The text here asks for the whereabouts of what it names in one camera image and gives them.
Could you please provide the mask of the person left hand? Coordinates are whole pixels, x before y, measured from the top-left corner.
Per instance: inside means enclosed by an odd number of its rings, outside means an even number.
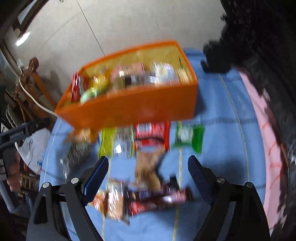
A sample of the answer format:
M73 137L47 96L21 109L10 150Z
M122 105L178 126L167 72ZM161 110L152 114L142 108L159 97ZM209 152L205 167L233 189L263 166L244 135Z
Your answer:
M12 192L18 192L21 187L20 174L20 155L15 151L14 163L10 166L10 176L7 178L7 184Z

